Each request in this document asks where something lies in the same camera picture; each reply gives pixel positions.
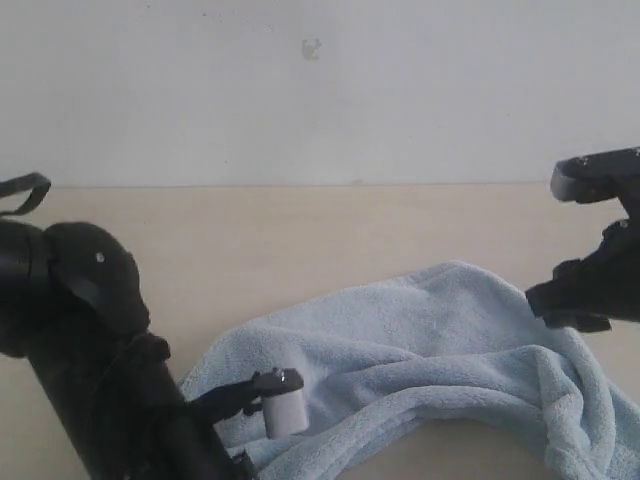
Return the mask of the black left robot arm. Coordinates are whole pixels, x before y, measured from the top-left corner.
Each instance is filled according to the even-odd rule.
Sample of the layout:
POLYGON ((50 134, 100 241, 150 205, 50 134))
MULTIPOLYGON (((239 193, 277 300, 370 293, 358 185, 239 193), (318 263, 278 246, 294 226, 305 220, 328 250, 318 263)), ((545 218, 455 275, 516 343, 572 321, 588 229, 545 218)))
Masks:
POLYGON ((93 479, 253 479, 188 403, 132 255, 87 223, 1 224, 1 351, 28 360, 93 479))

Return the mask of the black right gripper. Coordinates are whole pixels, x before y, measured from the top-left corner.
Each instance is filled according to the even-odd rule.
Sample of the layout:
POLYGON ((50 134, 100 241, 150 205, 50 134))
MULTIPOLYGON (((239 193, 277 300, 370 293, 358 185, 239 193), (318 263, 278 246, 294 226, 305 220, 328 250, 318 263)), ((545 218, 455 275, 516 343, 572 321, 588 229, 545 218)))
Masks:
POLYGON ((621 199, 627 217, 602 232, 583 260, 561 262, 552 278, 526 290, 536 318, 549 329, 610 331, 610 319, 639 322, 639 201, 621 199))

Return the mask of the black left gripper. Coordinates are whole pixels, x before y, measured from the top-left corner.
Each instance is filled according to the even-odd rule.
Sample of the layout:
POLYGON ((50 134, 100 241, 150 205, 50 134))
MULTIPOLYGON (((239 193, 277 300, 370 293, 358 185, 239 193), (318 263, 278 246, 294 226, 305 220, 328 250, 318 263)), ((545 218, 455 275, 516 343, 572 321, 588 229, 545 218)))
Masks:
POLYGON ((246 451, 230 454, 212 430, 192 434, 190 479, 258 479, 256 467, 246 451))

